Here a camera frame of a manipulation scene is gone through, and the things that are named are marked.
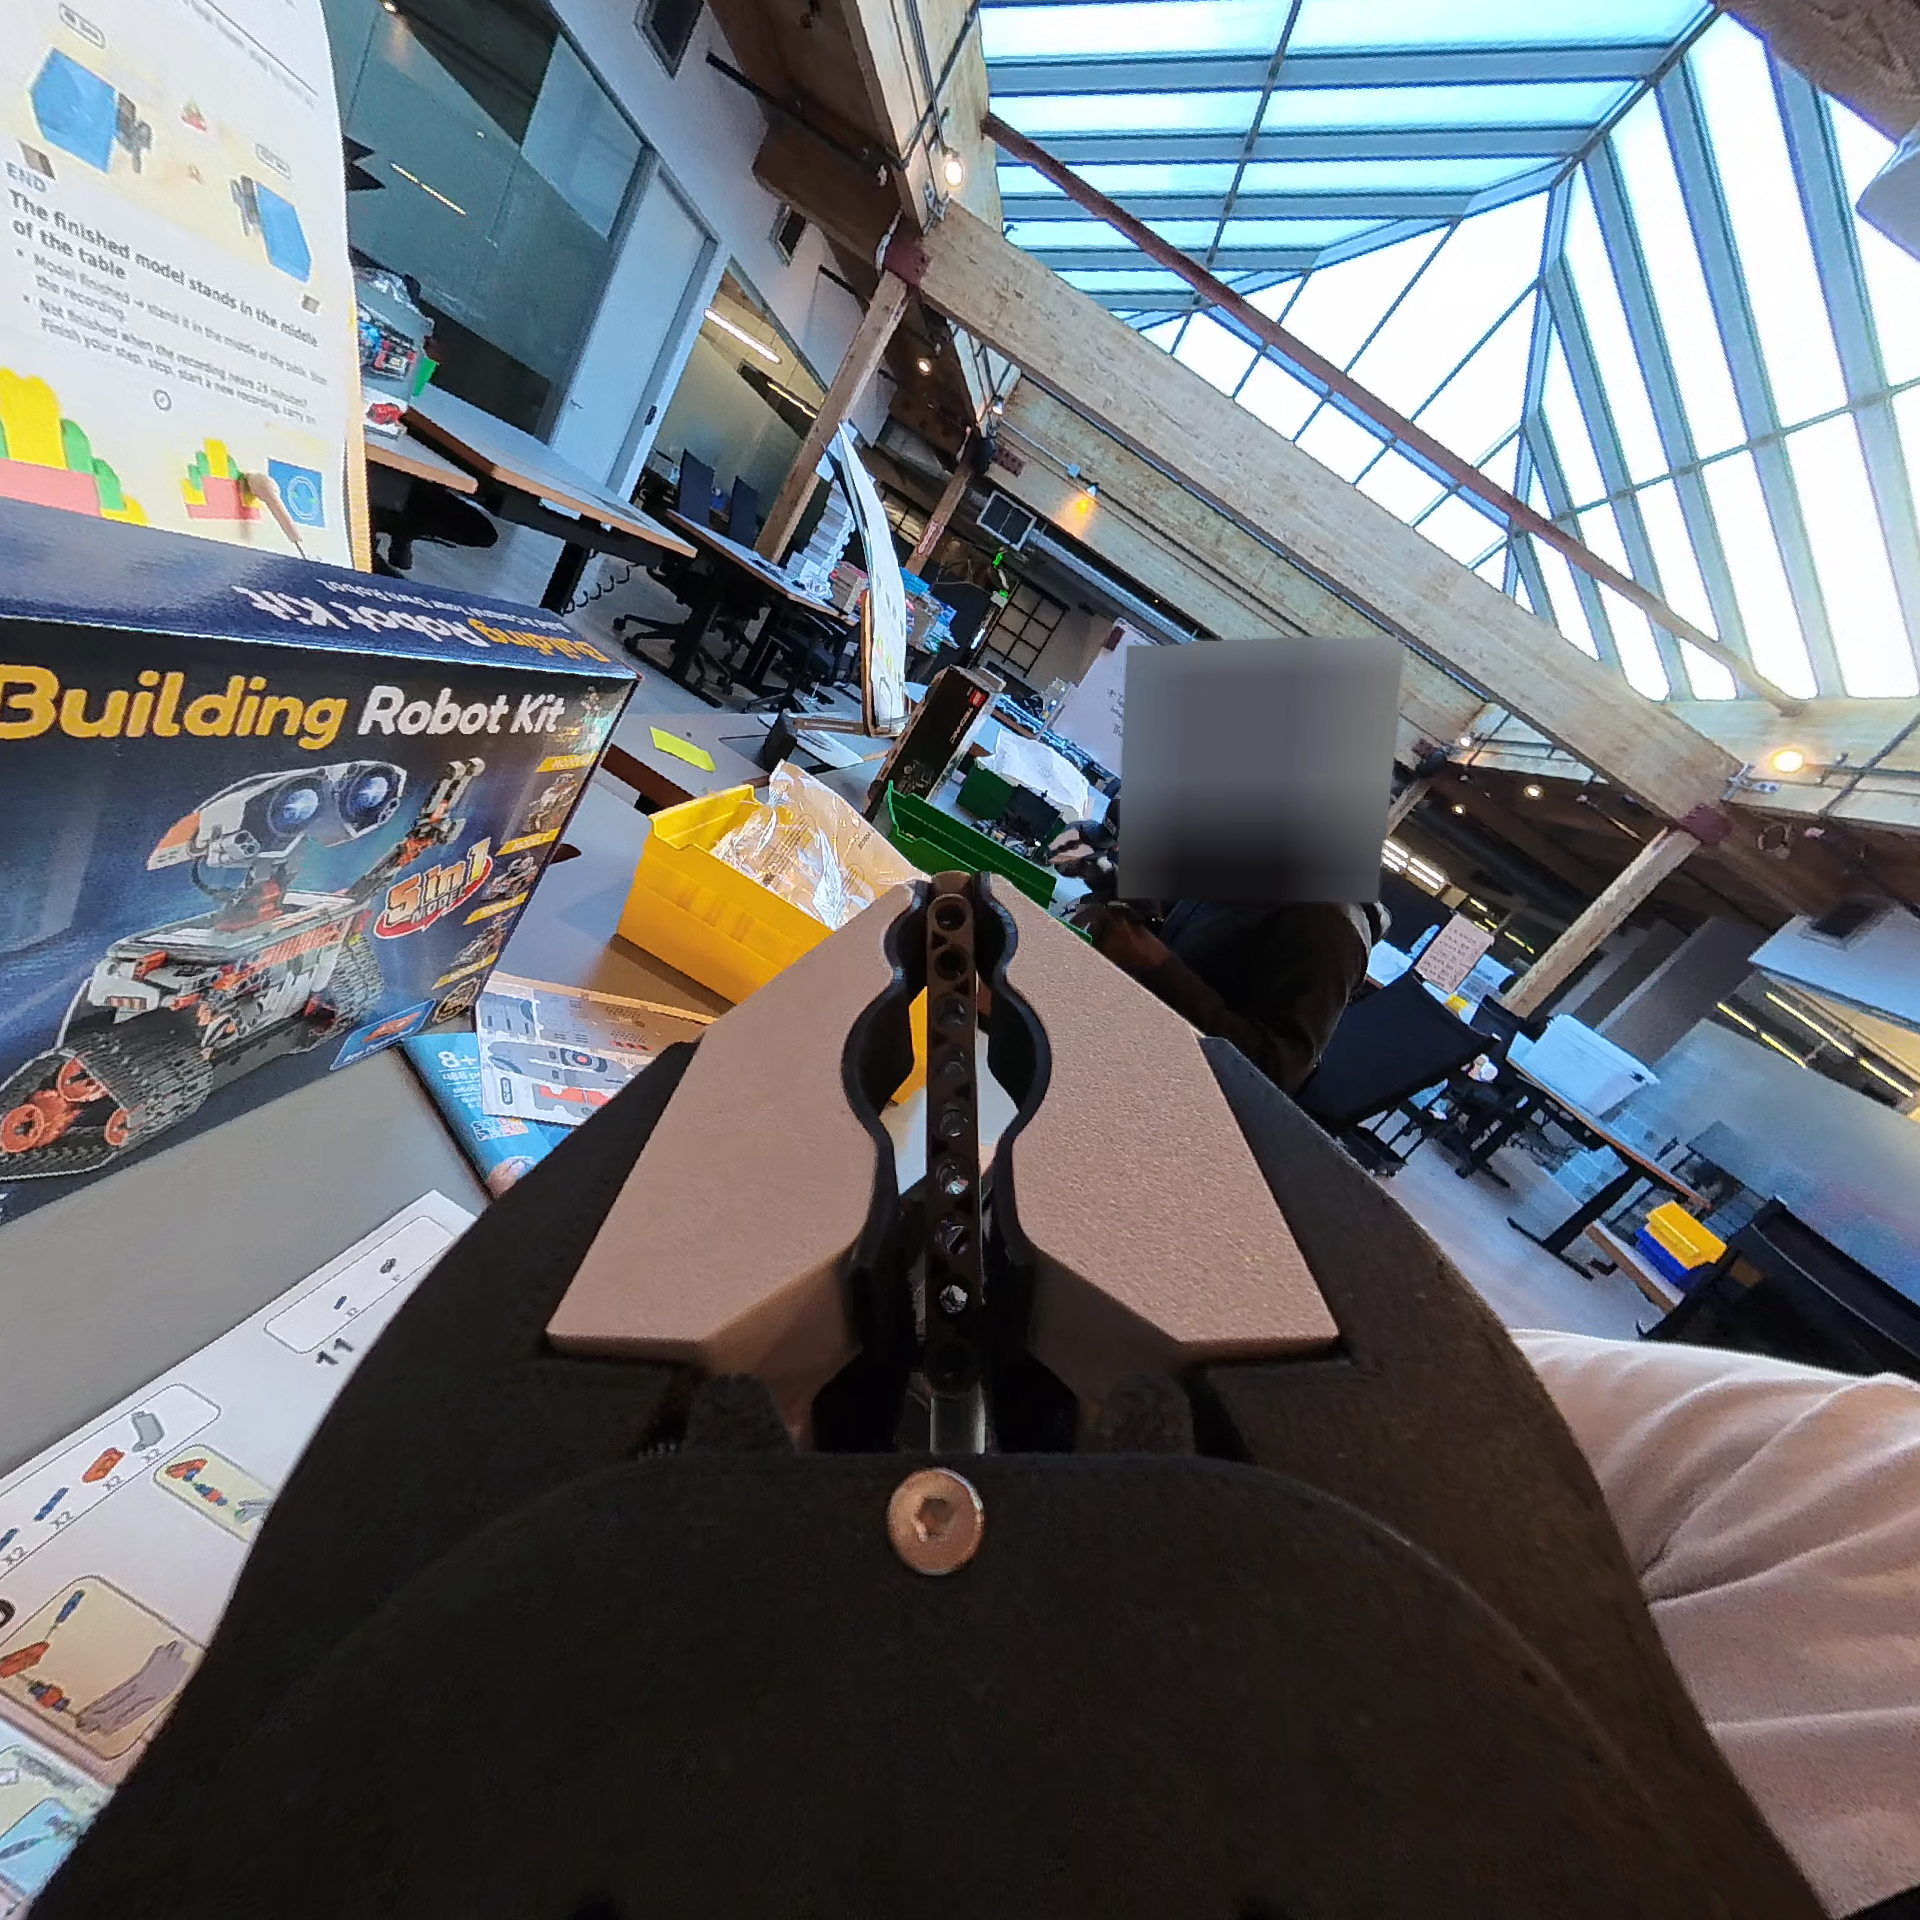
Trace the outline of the white instruction manual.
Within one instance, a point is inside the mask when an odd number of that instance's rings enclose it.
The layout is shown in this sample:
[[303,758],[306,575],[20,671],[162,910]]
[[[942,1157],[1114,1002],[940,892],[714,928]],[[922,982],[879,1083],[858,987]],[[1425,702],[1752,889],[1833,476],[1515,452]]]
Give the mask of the white instruction manual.
[[415,1197],[3,1477],[3,1915],[33,1908],[172,1715],[280,1485],[473,1222]]

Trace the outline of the green plastic bin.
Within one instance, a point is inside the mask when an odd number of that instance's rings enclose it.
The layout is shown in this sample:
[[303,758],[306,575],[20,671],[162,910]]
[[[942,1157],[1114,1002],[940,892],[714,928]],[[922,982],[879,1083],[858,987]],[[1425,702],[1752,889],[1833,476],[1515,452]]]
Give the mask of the green plastic bin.
[[991,874],[1038,907],[1051,907],[1057,888],[1051,868],[894,782],[881,792],[878,827],[896,852],[925,876]]

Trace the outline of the yellow plastic bin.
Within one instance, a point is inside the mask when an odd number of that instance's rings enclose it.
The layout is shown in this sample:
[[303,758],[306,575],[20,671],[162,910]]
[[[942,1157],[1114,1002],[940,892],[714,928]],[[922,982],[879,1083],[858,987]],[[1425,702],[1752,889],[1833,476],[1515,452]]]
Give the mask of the yellow plastic bin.
[[653,814],[617,919],[628,944],[731,1004],[833,934],[712,856],[766,788],[741,783]]

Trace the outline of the desk with black legs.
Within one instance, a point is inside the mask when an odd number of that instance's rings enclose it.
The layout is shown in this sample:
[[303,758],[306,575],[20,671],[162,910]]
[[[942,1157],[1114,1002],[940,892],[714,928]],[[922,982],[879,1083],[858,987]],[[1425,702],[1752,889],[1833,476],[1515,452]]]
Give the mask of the desk with black legs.
[[1505,1215],[1503,1222],[1507,1227],[1548,1252],[1550,1258],[1577,1269],[1577,1260],[1571,1258],[1574,1242],[1602,1224],[1610,1211],[1616,1211],[1636,1188],[1656,1188],[1667,1193],[1667,1197],[1693,1218],[1702,1218],[1710,1208],[1710,1199],[1691,1188],[1677,1171],[1630,1144],[1606,1122],[1590,1116],[1561,1092],[1550,1087],[1548,1082],[1538,1078],[1523,1062],[1505,1060],[1501,1073],[1517,1083],[1519,1116],[1546,1114],[1584,1150],[1603,1151],[1614,1162],[1614,1171],[1590,1193],[1577,1197],[1550,1230],[1535,1230],[1513,1211]]

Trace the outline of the black perforated toy beam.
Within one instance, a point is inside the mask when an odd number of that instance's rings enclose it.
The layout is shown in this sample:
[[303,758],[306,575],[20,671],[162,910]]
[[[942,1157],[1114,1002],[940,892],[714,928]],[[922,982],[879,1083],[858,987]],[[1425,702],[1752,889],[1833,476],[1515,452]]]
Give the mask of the black perforated toy beam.
[[924,912],[924,1380],[934,1452],[986,1448],[978,898],[940,874]]

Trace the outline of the stack of toy car boxes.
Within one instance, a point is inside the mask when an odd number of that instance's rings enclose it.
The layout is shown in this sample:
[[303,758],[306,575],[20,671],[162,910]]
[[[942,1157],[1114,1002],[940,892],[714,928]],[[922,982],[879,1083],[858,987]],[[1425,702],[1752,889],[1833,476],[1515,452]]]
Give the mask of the stack of toy car boxes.
[[434,371],[429,319],[408,276],[359,251],[349,260],[363,430],[371,438],[397,440]]

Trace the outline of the black office chair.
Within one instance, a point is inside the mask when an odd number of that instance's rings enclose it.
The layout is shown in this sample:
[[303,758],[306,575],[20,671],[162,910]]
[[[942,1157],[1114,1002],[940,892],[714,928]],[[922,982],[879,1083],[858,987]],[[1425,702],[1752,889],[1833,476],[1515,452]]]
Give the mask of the black office chair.
[[1367,1122],[1446,1086],[1481,1054],[1505,1057],[1528,1025],[1499,997],[1462,1018],[1417,970],[1404,970],[1343,1009],[1293,1099],[1355,1163],[1392,1180],[1408,1153],[1370,1131]]

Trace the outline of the person's right forearm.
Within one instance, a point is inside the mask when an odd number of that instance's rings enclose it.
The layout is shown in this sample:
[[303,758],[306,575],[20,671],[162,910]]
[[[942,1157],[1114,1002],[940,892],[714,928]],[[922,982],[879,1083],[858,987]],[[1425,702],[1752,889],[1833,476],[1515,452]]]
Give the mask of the person's right forearm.
[[1515,1330],[1707,1734],[1829,1915],[1916,1915],[1917,1388]]

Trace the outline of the dark blue office chairs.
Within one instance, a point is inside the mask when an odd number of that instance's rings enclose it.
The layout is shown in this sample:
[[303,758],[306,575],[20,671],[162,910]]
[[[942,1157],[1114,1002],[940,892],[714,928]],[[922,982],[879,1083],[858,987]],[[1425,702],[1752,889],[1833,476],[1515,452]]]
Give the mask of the dark blue office chairs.
[[827,634],[841,635],[847,621],[827,600],[801,590],[781,568],[766,560],[753,544],[755,492],[734,483],[727,507],[714,503],[712,466],[683,450],[675,466],[673,501],[662,514],[664,524],[690,544],[690,554],[667,554],[646,570],[646,578],[669,594],[679,618],[653,613],[617,613],[612,634],[638,655],[643,642],[667,647],[667,677],[690,691],[706,684],[706,640],[729,621],[745,630],[760,620],[744,668],[724,668],[726,687],[737,682],[762,696],[762,676],[776,647],[796,634],[806,645]]

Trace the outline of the short wooden-top desk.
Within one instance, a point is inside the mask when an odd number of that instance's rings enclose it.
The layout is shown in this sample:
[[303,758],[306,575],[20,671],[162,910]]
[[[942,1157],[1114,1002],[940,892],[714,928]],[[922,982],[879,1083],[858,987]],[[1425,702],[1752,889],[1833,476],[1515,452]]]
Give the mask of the short wooden-top desk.
[[419,544],[492,550],[498,527],[476,501],[467,470],[410,433],[369,433],[363,452],[375,573],[410,573]]

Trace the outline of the long wooden-top desk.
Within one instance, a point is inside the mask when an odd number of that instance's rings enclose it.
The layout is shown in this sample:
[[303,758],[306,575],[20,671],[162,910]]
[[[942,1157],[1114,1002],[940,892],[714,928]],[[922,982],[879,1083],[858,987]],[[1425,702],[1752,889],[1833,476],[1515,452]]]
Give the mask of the long wooden-top desk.
[[492,521],[509,521],[560,540],[539,606],[568,611],[590,558],[615,558],[638,570],[691,545],[641,507],[562,459],[547,443],[467,400],[425,388],[401,433],[422,442],[476,478],[476,503]]

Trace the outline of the blue toy robot box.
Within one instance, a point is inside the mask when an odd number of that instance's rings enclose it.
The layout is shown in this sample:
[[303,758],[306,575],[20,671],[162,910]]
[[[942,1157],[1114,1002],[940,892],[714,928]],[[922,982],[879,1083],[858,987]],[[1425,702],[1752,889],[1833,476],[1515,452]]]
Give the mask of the blue toy robot box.
[[3,1224],[467,1014],[636,682],[539,607],[6,500]]

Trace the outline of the white storage boxes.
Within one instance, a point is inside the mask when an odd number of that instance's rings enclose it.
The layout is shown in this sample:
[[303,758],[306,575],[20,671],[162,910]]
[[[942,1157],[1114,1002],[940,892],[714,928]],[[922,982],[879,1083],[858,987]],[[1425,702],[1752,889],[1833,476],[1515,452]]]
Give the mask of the white storage boxes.
[[1538,1083],[1579,1112],[1607,1120],[1658,1073],[1636,1055],[1570,1014],[1554,1014],[1535,1037],[1515,1035],[1507,1057]]

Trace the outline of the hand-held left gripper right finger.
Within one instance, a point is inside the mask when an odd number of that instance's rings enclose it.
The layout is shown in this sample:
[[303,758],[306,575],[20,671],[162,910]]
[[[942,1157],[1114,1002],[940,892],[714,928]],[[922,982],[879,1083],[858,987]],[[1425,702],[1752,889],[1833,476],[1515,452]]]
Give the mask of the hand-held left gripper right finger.
[[991,1160],[987,1435],[1066,1453],[1148,1377],[1148,1448],[1278,1453],[1263,1430],[1337,1324],[1200,1031],[998,882],[989,1063],[1024,1072]]

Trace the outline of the white poster board on stand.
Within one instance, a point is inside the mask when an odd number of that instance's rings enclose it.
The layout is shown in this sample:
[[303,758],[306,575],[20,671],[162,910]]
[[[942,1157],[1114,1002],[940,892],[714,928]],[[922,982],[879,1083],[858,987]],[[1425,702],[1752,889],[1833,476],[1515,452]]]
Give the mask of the white poster board on stand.
[[827,445],[833,472],[851,506],[865,554],[865,594],[860,602],[860,706],[868,737],[894,740],[907,720],[906,697],[906,588],[894,527],[870,476],[851,428],[841,424]]

